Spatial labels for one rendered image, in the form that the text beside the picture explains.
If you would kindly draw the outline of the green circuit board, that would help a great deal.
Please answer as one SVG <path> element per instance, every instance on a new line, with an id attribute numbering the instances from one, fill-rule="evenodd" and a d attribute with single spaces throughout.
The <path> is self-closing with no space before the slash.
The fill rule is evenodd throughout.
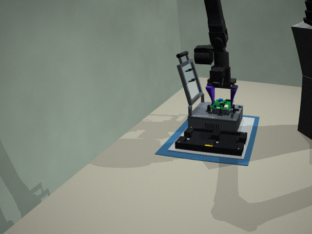
<path id="1" fill-rule="evenodd" d="M 230 109 L 231 107 L 231 100 L 230 99 L 226 99 L 226 100 L 223 100 L 222 98 L 220 99 L 217 99 L 214 104 L 211 106 L 210 109 L 219 109 L 220 108 L 222 110 L 228 110 Z"/>

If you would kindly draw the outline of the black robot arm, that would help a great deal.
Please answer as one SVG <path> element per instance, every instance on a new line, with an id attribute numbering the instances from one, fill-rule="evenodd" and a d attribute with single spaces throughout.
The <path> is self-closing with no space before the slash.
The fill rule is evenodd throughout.
<path id="1" fill-rule="evenodd" d="M 231 69 L 223 67 L 229 65 L 229 52 L 225 50 L 228 41 L 228 32 L 223 17 L 222 6 L 220 0 L 204 0 L 208 27 L 209 27 L 209 45 L 198 45 L 194 49 L 194 60 L 196 64 L 214 65 L 210 70 L 210 82 L 214 88 L 221 88 L 223 82 L 230 82 Z M 312 0 L 305 1 L 306 17 L 304 22 L 312 26 Z"/>

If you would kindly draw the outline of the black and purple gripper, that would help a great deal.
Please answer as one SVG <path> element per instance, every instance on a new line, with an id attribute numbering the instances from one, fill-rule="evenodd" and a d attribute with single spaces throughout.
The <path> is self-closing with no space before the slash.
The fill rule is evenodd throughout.
<path id="1" fill-rule="evenodd" d="M 214 65 L 214 66 L 219 67 L 219 65 Z M 211 98 L 212 104 L 214 104 L 214 102 L 215 102 L 215 88 L 212 86 L 212 83 L 210 82 L 210 78 L 207 81 L 208 81 L 208 83 L 206 86 L 206 90 L 207 90 L 207 92 Z M 233 105 L 234 96 L 235 96 L 235 93 L 236 93 L 237 88 L 238 88 L 238 85 L 235 85 L 234 83 L 236 83 L 236 79 L 231 78 L 230 82 L 223 82 L 223 86 L 221 87 L 224 89 L 230 89 L 231 90 L 231 106 Z"/>

